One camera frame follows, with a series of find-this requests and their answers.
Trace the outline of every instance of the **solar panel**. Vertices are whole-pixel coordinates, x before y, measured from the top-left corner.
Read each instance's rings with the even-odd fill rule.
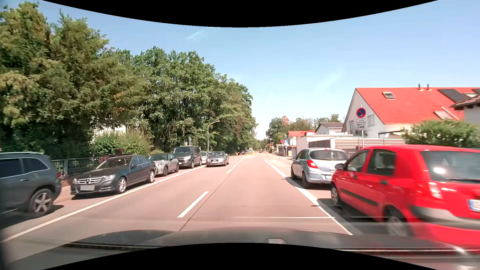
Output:
[[[465,96],[464,94],[458,92],[455,89],[439,89],[438,91],[440,91],[440,93],[444,94],[447,98],[451,99],[455,103],[469,99],[469,97]]]

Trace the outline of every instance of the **red roof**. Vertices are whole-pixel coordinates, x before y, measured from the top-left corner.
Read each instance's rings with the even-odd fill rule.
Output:
[[[438,89],[455,89],[462,94],[475,94],[472,87],[417,87],[356,88],[373,112],[384,124],[415,124],[428,119],[439,119],[435,111],[447,110],[459,119],[463,112],[450,108],[455,102]],[[385,98],[391,92],[395,98]]]
[[[307,132],[315,132],[314,130],[307,130],[307,131],[289,131],[288,132],[288,136],[290,138],[293,138],[293,137],[302,137],[303,135],[305,135]]]

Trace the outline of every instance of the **red car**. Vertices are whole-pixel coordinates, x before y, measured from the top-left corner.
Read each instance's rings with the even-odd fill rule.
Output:
[[[335,169],[334,205],[385,222],[392,235],[480,246],[480,150],[365,147]]]

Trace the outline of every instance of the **car headlight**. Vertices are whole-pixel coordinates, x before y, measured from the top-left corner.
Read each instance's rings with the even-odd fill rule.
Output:
[[[104,176],[104,177],[102,177],[102,182],[112,181],[113,178],[115,178],[115,175],[114,175],[114,174],[108,175],[108,176]]]

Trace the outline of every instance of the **car grille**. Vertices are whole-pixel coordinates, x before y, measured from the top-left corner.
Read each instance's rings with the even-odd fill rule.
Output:
[[[95,184],[102,180],[102,177],[92,177],[92,178],[83,178],[77,179],[78,184]]]

